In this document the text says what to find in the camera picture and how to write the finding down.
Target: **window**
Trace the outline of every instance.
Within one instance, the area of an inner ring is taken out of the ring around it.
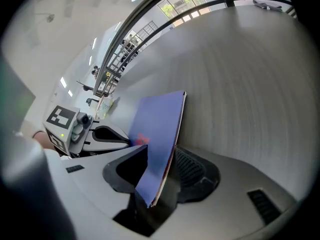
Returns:
[[[168,19],[172,19],[175,16],[195,7],[205,3],[205,0],[164,0],[158,4],[158,7],[163,11],[163,13],[168,17]],[[201,9],[203,12],[210,12],[210,9],[207,7],[205,9]],[[182,19],[178,19],[173,23],[175,27],[181,25],[182,23],[189,21],[192,18],[198,17],[202,15],[200,10],[195,10],[190,15],[183,17]]]

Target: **white wall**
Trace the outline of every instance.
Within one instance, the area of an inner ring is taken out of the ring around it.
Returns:
[[[117,26],[117,24],[115,24],[114,26],[110,27],[107,31],[104,32],[103,34],[103,38],[101,41],[101,45],[98,48],[98,54],[97,54],[97,58],[96,58],[96,64],[97,66],[100,68],[104,57],[106,55],[106,52],[111,44],[111,41],[113,40],[113,38],[115,37],[117,30],[121,27],[121,25],[123,24],[123,21],[118,25],[118,27],[116,28],[115,31],[115,27]]]
[[[70,11],[68,0],[27,0],[8,26],[1,51],[35,95],[25,119],[37,128],[42,127],[61,76],[77,56],[95,37],[126,19],[142,0],[97,1],[72,0]],[[54,14],[54,20],[48,23],[43,13]]]
[[[82,82],[83,84],[85,84],[86,86],[91,86],[94,87],[96,80],[94,78],[94,76],[91,73],[88,73],[85,76],[84,81]],[[92,98],[95,100],[100,100],[99,97],[93,95],[93,92],[88,90],[88,91],[84,91],[82,88],[79,90],[79,92],[74,96],[74,98],[71,101],[71,105],[73,107],[77,107],[80,108],[81,112],[87,113],[88,115],[94,115],[95,110],[90,108],[88,106],[88,104],[86,103],[86,100],[88,98]]]
[[[147,25],[151,20],[146,17],[146,14],[138,20],[136,24],[132,27],[132,30],[138,33],[145,25]]]
[[[82,51],[76,56],[76,58],[67,67],[63,77],[66,82],[66,88],[60,83],[60,80],[55,84],[53,94],[49,97],[49,104],[45,108],[44,116],[50,113],[50,111],[56,106],[72,106],[71,103],[75,99],[79,88],[81,87],[76,81],[83,81],[85,76],[92,70],[93,63],[89,66],[89,56],[91,46],[87,45]],[[68,90],[72,92],[72,97],[68,94]]]

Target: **blue binder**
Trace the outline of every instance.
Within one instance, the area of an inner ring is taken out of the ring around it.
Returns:
[[[155,205],[166,180],[182,119],[184,91],[140,99],[129,138],[132,144],[148,145],[147,168],[136,186],[147,207]]]

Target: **red mark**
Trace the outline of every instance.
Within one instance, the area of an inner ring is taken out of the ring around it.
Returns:
[[[139,133],[137,140],[134,142],[136,145],[146,145],[150,141],[149,138],[146,138],[143,134]]]

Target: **gray desk surface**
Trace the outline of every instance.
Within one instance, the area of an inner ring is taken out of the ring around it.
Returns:
[[[128,132],[141,97],[185,90],[179,144],[250,163],[301,199],[318,161],[319,68],[297,20],[250,5],[221,9],[141,52],[109,118]]]

